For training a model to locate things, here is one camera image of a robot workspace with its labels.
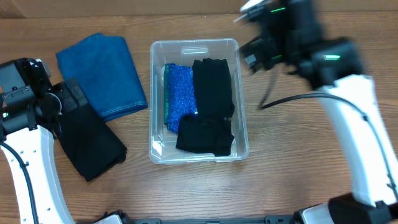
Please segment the blue towel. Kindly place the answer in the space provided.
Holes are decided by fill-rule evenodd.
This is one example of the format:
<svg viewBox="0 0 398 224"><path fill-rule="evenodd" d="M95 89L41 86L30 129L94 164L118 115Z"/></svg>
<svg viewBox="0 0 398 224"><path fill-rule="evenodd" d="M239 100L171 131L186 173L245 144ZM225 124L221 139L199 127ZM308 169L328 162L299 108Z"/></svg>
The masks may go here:
<svg viewBox="0 0 398 224"><path fill-rule="evenodd" d="M93 34L56 53L64 80L76 78L103 121L148 108L125 38Z"/></svg>

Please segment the black cloth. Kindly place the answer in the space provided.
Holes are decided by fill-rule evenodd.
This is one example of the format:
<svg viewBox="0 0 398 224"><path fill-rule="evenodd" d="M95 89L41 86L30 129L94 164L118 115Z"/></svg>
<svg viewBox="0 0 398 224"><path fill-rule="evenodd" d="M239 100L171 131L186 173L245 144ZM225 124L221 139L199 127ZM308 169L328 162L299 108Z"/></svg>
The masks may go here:
<svg viewBox="0 0 398 224"><path fill-rule="evenodd" d="M195 60L192 70L198 115L232 117L235 106L232 101L231 74L227 60Z"/></svg>
<svg viewBox="0 0 398 224"><path fill-rule="evenodd" d="M196 154L230 156L231 121L218 116L185 115L180 119L176 148Z"/></svg>
<svg viewBox="0 0 398 224"><path fill-rule="evenodd" d="M86 181L126 159L127 147L86 104L58 117L58 139L65 154Z"/></svg>

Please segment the sparkly blue green garment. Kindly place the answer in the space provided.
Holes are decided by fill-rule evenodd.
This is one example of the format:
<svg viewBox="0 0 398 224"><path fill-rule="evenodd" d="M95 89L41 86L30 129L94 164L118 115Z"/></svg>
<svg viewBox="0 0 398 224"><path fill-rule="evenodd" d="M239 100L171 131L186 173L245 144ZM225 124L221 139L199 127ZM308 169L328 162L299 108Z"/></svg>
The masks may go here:
<svg viewBox="0 0 398 224"><path fill-rule="evenodd" d="M164 124L167 130L178 133L180 119L197 113L192 68L167 63L164 70Z"/></svg>

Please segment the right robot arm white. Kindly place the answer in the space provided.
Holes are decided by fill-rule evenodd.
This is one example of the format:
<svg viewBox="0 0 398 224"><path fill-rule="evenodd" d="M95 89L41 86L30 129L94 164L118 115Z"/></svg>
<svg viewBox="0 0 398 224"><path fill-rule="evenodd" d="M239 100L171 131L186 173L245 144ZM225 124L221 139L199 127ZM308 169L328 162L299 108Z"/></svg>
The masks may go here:
<svg viewBox="0 0 398 224"><path fill-rule="evenodd" d="M397 158L371 76L354 42L326 39L311 1L248 1L241 17L259 35L240 48L256 72L279 63L308 81L330 118L351 172L351 192L266 223L388 223L397 218Z"/></svg>

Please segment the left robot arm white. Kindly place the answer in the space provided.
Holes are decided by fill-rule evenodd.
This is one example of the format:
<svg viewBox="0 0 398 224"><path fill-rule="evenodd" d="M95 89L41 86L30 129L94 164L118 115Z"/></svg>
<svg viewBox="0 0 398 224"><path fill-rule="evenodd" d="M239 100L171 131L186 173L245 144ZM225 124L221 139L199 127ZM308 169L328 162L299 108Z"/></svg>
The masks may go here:
<svg viewBox="0 0 398 224"><path fill-rule="evenodd" d="M40 59L1 64L1 150L21 223L74 223L58 178L54 125L62 110Z"/></svg>

